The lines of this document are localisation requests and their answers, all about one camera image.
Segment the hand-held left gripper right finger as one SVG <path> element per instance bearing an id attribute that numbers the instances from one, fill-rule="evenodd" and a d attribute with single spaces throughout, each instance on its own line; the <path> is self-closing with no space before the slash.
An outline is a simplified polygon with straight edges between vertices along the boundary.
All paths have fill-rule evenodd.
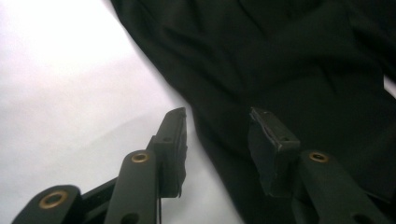
<path id="1" fill-rule="evenodd" d="M 248 149 L 266 195 L 291 195 L 291 166 L 299 155 L 300 140 L 272 112 L 252 107 Z"/>

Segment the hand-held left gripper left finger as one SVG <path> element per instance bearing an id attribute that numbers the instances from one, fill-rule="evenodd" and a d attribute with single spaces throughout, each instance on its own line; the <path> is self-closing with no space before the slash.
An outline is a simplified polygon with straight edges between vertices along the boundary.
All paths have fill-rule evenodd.
<path id="1" fill-rule="evenodd" d="M 181 107 L 166 113 L 153 137 L 153 150 L 160 164 L 161 198 L 181 195 L 186 178 L 187 148 L 186 109 Z"/>

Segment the black pants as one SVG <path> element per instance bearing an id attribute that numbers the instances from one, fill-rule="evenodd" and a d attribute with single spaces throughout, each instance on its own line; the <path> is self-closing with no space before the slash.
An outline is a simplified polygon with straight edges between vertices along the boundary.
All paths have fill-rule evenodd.
<path id="1" fill-rule="evenodd" d="M 191 105 L 198 137 L 245 224 L 293 224 L 267 197 L 249 113 L 332 154 L 396 202 L 396 0 L 111 0 L 134 42 Z"/>

